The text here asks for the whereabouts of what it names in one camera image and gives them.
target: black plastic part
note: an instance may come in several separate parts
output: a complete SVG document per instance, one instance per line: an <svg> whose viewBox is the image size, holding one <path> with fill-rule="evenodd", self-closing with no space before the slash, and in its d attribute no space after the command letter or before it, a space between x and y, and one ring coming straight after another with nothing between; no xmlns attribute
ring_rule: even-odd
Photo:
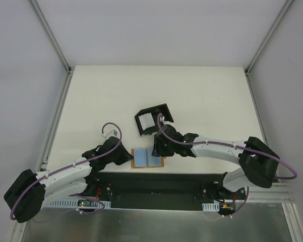
<svg viewBox="0 0 303 242"><path fill-rule="evenodd" d="M179 142L193 142L197 134L185 134L184 136L177 132L176 129L171 125L162 126L163 131L171 138ZM173 141L170 141L163 133L158 130L157 134L154 137L154 146L152 155L161 156L161 157L170 157L175 153L179 154L182 157L190 156L196 157L191 151L192 145L180 145Z"/></svg>
<svg viewBox="0 0 303 242"><path fill-rule="evenodd" d="M4 195L4 200L12 209L22 192L37 180L30 169L23 171ZM19 223L32 219L41 209L45 196L45 185L37 183L29 190L15 209L14 216Z"/></svg>
<svg viewBox="0 0 303 242"><path fill-rule="evenodd" d="M99 172L96 188L112 208L202 211L202 203L213 203L207 191L220 178L220 174ZM238 200L245 198L240 190L235 194ZM233 193L224 199L232 200Z"/></svg>
<svg viewBox="0 0 303 242"><path fill-rule="evenodd" d="M279 158L277 154L256 137L249 137L245 144L247 148L262 151ZM279 164L277 161L263 155L254 155L248 151L240 154L239 158L239 164L250 182L262 188L270 188L272 186Z"/></svg>
<svg viewBox="0 0 303 242"><path fill-rule="evenodd" d="M152 118L155 122L155 126L149 127L149 128L146 128L145 130L143 130L142 127L141 127L139 116L141 116L143 114L146 114L146 113L151 113ZM169 122L173 123L172 116L170 114L169 108L168 108L166 103L162 104L162 105L150 107L150 108L141 109L137 113L137 115L135 115L135 120L136 120L136 123L137 123L137 126L138 126L140 136L142 136L142 135L151 135L151 134L158 131L157 117L158 117L158 114L160 114L160 113L162 113L162 115L165 117L165 121L169 121Z"/></svg>
<svg viewBox="0 0 303 242"><path fill-rule="evenodd" d="M119 142L119 139L117 137L110 137L108 138L102 146L97 147L88 150L82 154L82 157L89 159L101 154L104 154L105 152L113 149L116 144ZM90 166L92 167L91 173L85 177L86 183L88 184L85 191L82 193L82 195L88 195L92 192L96 192L97 187L97 180L96 176L99 173L99 171L103 170L107 164L115 163L116 165L122 165L125 162L132 160L133 156L125 149L123 144L121 143L113 152L110 154L103 156L101 158L89 161Z"/></svg>

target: blue block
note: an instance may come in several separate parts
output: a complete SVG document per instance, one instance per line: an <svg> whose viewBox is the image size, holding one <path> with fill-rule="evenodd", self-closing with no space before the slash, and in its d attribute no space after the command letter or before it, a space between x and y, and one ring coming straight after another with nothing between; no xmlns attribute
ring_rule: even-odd
<svg viewBox="0 0 303 242"><path fill-rule="evenodd" d="M146 167L147 166L146 149L134 149L134 164L135 164L135 167Z"/></svg>
<svg viewBox="0 0 303 242"><path fill-rule="evenodd" d="M148 166L161 166L162 165L162 157L154 157L151 155L153 148L147 148L147 161Z"/></svg>

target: small white object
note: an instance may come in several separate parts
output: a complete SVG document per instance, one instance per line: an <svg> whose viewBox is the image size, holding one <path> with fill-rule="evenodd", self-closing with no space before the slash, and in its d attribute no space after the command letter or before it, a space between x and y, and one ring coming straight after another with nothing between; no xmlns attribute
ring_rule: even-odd
<svg viewBox="0 0 303 242"><path fill-rule="evenodd" d="M105 138L106 140L110 137L117 137L117 131L116 130L111 130L108 133L103 133L102 137Z"/></svg>
<svg viewBox="0 0 303 242"><path fill-rule="evenodd" d="M172 122L169 122L169 121L165 121L165 118L163 118L163 121L162 121L162 120L160 120L160 122L162 122L162 123L163 123L163 125L170 125L170 126L172 126L172 127L174 127L174 128L175 128L175 126L173 125L173 123L172 123Z"/></svg>
<svg viewBox="0 0 303 242"><path fill-rule="evenodd" d="M202 207L203 207L204 212L219 212L220 211L220 205L218 202L203 203Z"/></svg>
<svg viewBox="0 0 303 242"><path fill-rule="evenodd" d="M141 124L142 130L155 126L155 122L152 118L151 113L146 113L139 116L139 121Z"/></svg>

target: gray floor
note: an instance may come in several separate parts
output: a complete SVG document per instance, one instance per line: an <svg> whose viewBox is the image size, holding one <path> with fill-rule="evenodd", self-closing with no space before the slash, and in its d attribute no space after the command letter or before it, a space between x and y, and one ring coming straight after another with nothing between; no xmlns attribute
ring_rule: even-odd
<svg viewBox="0 0 303 242"><path fill-rule="evenodd" d="M44 209L46 220L63 209ZM280 204L246 204L232 219L216 213L159 210L105 210L94 215L70 212L45 224L28 222L23 241L292 241Z"/></svg>

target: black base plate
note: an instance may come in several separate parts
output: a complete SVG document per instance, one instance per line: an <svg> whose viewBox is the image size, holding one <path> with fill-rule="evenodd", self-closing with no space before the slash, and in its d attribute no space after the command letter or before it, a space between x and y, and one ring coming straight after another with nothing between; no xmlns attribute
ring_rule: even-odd
<svg viewBox="0 0 303 242"><path fill-rule="evenodd" d="M208 189L221 176L99 172L96 178L101 190L99 199L111 201L112 208L201 211L202 203L213 203ZM241 190L235 193L238 200L245 198ZM233 194L224 199L232 200Z"/></svg>

